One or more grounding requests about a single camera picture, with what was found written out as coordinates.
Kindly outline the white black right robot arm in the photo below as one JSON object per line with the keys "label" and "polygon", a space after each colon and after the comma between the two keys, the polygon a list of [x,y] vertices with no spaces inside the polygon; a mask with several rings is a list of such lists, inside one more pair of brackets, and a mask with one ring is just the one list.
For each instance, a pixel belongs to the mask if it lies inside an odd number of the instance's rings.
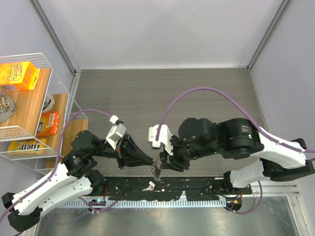
{"label": "white black right robot arm", "polygon": [[223,189],[229,194],[252,182],[269,179],[275,182],[296,180],[314,174],[315,168],[300,150],[303,139],[274,143],[264,137],[245,118],[212,123],[206,118],[187,118],[178,135],[169,138],[171,150],[160,153],[161,169],[187,170],[190,161],[215,154],[225,159],[255,157],[252,164],[223,175]]}

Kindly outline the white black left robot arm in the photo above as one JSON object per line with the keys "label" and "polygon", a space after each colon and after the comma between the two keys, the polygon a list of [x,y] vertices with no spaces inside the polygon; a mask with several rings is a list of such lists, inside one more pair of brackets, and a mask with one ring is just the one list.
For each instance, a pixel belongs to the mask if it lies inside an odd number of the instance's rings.
{"label": "white black left robot arm", "polygon": [[45,214],[69,200],[105,191],[106,180],[94,167],[94,156],[114,158],[119,168],[150,166],[153,159],[128,134],[118,139],[119,147],[99,139],[88,130],[79,132],[72,149],[55,169],[19,193],[6,193],[2,202],[9,224],[18,232],[36,225]]}

